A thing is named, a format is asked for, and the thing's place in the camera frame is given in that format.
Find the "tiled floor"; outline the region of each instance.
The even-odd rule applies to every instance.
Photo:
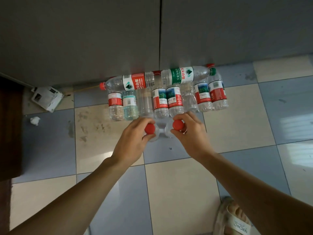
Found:
[[[221,68],[229,109],[198,114],[216,151],[264,182],[313,205],[312,56]],[[84,86],[75,86],[79,90]],[[107,93],[65,89],[54,113],[25,92],[23,170],[13,180],[11,228],[111,156],[129,122],[111,122]],[[29,118],[39,116],[39,126]],[[166,120],[157,122],[163,127]],[[227,191],[177,139],[148,143],[91,223],[97,234],[210,234]],[[252,234],[258,234],[253,228]]]

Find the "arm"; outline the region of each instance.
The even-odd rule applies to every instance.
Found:
[[[154,120],[138,118],[123,131],[113,154],[88,177],[13,229],[9,235],[84,234],[109,191],[139,159],[155,134],[143,132]]]
[[[311,234],[313,207],[269,186],[235,166],[211,147],[203,123],[191,112],[177,115],[185,134],[171,132],[187,153],[209,170],[261,234]]]

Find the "person's left hand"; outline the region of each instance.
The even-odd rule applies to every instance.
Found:
[[[145,149],[147,142],[156,136],[155,134],[143,136],[148,123],[154,124],[155,121],[151,118],[143,117],[133,120],[124,129],[111,157],[119,162],[128,164],[128,166],[136,162]]]

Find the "clear plastic bottle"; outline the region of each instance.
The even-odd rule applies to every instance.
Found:
[[[182,130],[184,127],[184,122],[182,120],[173,120],[173,119],[170,119],[166,126],[165,126],[165,129],[164,129],[164,133],[167,137],[169,138],[174,138],[174,134],[171,133],[171,129],[174,129],[174,130]]]
[[[110,119],[112,119],[113,121],[124,120],[122,93],[109,90],[108,101]]]
[[[154,115],[157,119],[169,116],[165,86],[162,83],[161,71],[154,71],[154,87],[152,91]]]
[[[221,75],[216,68],[209,68],[210,74],[207,78],[209,83],[210,97],[214,110],[223,110],[228,107],[224,84]]]
[[[154,118],[152,106],[152,92],[150,88],[142,88],[136,91],[139,116]]]
[[[156,134],[156,136],[149,140],[149,142],[154,142],[159,138],[160,130],[156,124],[147,124],[145,127],[146,134]]]
[[[151,88],[153,85],[153,72],[146,72],[113,77],[106,82],[100,83],[100,88],[104,88],[105,90],[129,91]]]
[[[134,120],[139,117],[136,93],[134,90],[123,91],[123,108],[124,118],[126,120]]]
[[[213,110],[213,104],[211,102],[210,91],[206,79],[195,82],[194,89],[199,111],[207,112]]]
[[[182,93],[182,104],[184,105],[185,112],[192,111],[199,112],[197,100],[195,97],[195,89],[192,82],[186,82],[180,85]]]
[[[178,85],[174,85],[166,89],[166,98],[171,117],[184,113],[182,95],[180,93],[180,88],[178,87]]]
[[[193,66],[163,70],[161,72],[161,77],[163,84],[169,86],[174,84],[199,81],[205,79],[208,74],[209,69],[207,67]]]

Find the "bottle label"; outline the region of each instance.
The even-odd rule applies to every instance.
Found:
[[[145,74],[123,75],[123,85],[126,91],[146,88]]]
[[[108,94],[108,99],[109,99],[109,106],[122,106],[123,101],[122,101],[122,94],[114,92]]]
[[[227,99],[223,81],[218,80],[209,84],[210,96],[212,102]]]
[[[168,108],[174,106],[182,106],[182,95],[180,89],[177,86],[166,89],[166,97],[168,102]]]
[[[186,68],[171,68],[170,85],[175,83],[181,84],[191,82],[194,80],[194,69],[192,67]]]
[[[123,106],[136,106],[137,101],[134,95],[126,95],[123,97]]]
[[[168,108],[166,91],[164,88],[157,88],[152,91],[154,109]]]
[[[195,85],[195,96],[198,104],[211,101],[209,87],[206,82]]]

